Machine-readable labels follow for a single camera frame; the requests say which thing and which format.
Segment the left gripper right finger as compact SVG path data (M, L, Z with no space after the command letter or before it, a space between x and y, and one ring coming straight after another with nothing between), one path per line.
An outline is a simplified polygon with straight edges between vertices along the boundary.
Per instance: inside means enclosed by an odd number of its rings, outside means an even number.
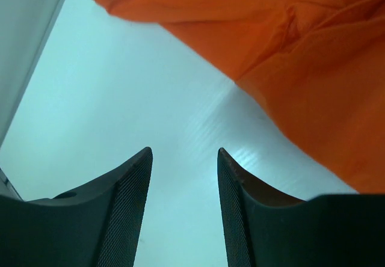
M384 195L303 201L252 175L225 149L217 175L229 266L384 265Z

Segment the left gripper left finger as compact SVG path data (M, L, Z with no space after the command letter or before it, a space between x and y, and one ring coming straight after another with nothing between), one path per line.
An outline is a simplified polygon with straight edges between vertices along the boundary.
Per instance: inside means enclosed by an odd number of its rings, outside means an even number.
M54 198L1 197L2 266L132 266L152 172L143 148Z

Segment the orange t shirt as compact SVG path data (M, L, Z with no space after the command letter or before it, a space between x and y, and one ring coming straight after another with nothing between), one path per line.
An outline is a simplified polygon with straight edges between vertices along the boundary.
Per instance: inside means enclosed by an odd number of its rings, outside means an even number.
M93 0L158 23L361 193L384 192L384 0Z

